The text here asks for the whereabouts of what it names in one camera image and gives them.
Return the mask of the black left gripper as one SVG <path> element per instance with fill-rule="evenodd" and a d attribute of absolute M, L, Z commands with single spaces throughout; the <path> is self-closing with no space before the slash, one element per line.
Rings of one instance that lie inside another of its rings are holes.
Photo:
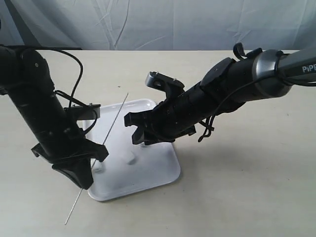
<path fill-rule="evenodd" d="M 79 188 L 88 190 L 93 184 L 89 158 L 103 162 L 109 155 L 105 145 L 86 139 L 85 131 L 66 114 L 57 98 L 28 101 L 24 120 L 38 140 L 32 152 Z"/>

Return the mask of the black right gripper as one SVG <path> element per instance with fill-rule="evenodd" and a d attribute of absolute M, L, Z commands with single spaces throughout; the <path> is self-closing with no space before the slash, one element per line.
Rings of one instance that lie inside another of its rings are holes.
<path fill-rule="evenodd" d="M 193 86 L 165 86 L 166 99 L 151 111 L 129 112 L 124 126 L 137 126 L 132 144 L 145 146 L 173 142 L 175 139 L 196 133 L 195 124 L 212 116 L 217 108 L 217 91 Z"/>

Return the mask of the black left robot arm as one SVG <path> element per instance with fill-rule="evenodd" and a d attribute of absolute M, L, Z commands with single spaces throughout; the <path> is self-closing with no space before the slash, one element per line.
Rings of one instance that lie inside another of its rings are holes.
<path fill-rule="evenodd" d="M 0 93 L 9 96 L 36 137 L 33 154 L 79 188 L 89 189 L 94 182 L 91 160 L 103 161 L 108 151 L 88 140 L 89 129 L 77 122 L 96 122 L 100 105 L 87 105 L 56 90 L 47 61 L 31 46 L 0 47 Z"/>

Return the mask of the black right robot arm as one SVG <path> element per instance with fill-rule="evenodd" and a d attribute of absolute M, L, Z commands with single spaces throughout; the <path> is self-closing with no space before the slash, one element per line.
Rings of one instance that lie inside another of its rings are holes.
<path fill-rule="evenodd" d="M 227 57 L 213 66 L 188 90 L 177 79 L 159 72 L 149 72 L 146 86 L 166 94 L 153 109 L 128 113 L 124 125 L 135 126 L 134 145 L 174 142 L 204 127 L 202 138 L 214 131 L 214 119 L 232 113 L 246 102 L 285 96 L 297 86 L 316 84 L 316 50 L 294 53 L 257 48 L 245 52 L 242 43 L 233 47 L 234 58 Z"/>

